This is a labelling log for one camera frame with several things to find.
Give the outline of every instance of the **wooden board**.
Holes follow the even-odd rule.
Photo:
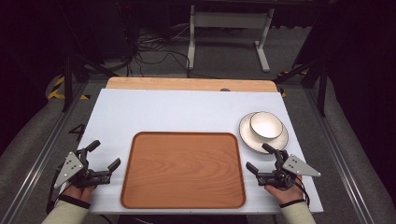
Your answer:
[[[168,77],[112,77],[107,89],[162,91],[263,91],[277,92],[270,80],[168,78]]]
[[[138,133],[121,194],[125,208],[239,208],[246,201],[231,133]]]

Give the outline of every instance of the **white plate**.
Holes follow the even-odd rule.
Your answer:
[[[258,140],[254,133],[252,133],[250,129],[250,119],[251,117],[256,114],[256,112],[250,113],[244,116],[239,123],[239,133],[241,134],[242,139],[244,142],[252,149],[260,152],[260,153],[268,153],[266,150],[262,148],[262,144],[266,143],[275,149],[283,149],[289,141],[289,133],[286,129],[285,125],[282,123],[283,131],[280,136],[274,139],[268,140]]]

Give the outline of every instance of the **wrist strap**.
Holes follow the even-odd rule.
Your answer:
[[[294,200],[294,201],[291,201],[291,202],[288,202],[288,203],[282,203],[282,204],[279,205],[279,207],[280,208],[284,208],[284,207],[290,206],[290,205],[295,204],[295,203],[303,203],[303,202],[305,202],[304,199],[298,199],[298,200]]]

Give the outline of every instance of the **wooden edge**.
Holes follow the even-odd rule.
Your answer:
[[[168,77],[112,77],[107,89],[162,91],[259,91],[277,92],[270,80],[203,79]]]
[[[131,207],[129,206],[125,201],[124,201],[124,195],[125,195],[125,187],[127,184],[127,179],[128,179],[128,172],[130,170],[130,166],[132,165],[131,160],[132,160],[132,156],[133,156],[133,152],[132,150],[134,149],[134,143],[135,140],[137,139],[138,136],[142,135],[142,134],[147,134],[147,133],[159,133],[159,134],[169,134],[169,133],[178,133],[178,132],[140,132],[137,133],[132,140],[132,144],[131,144],[131,148],[130,148],[130,154],[129,154],[129,158],[128,158],[128,164],[127,164],[127,168],[124,174],[124,181],[122,183],[122,189],[121,189],[121,194],[120,194],[120,203],[121,205],[126,208],[126,209],[186,209],[186,208],[179,208],[179,207],[167,207],[167,208],[135,208],[135,207]],[[202,133],[183,133],[183,134],[202,134]],[[225,135],[229,135],[232,139],[233,142],[235,143],[235,148],[236,148],[236,155],[237,155],[237,162],[239,163],[239,174],[240,174],[240,183],[241,183],[241,189],[243,192],[243,197],[242,197],[242,201],[240,202],[240,204],[236,205],[236,206],[230,206],[230,207],[222,207],[222,209],[239,209],[241,207],[243,207],[247,201],[247,194],[246,194],[246,189],[245,189],[245,182],[244,182],[244,177],[243,177],[243,170],[242,170],[242,162],[241,162],[241,155],[239,153],[239,146],[238,146],[238,140],[236,138],[236,136],[233,133],[212,133],[212,134],[225,134]],[[208,209],[208,208],[202,208],[202,207],[189,207],[188,209]]]

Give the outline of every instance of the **human hand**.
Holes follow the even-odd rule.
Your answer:
[[[95,186],[88,186],[87,188],[79,189],[74,185],[70,185],[66,187],[66,190],[64,191],[63,195],[67,195],[72,198],[81,200],[85,203],[89,203],[91,200],[91,194],[94,189]]]
[[[303,180],[303,177],[301,175],[297,175],[297,178],[295,179],[296,183],[302,185],[301,180]],[[264,188],[277,198],[279,204],[289,203],[304,198],[303,192],[296,185],[293,185],[287,190],[277,189],[271,185],[266,185]]]

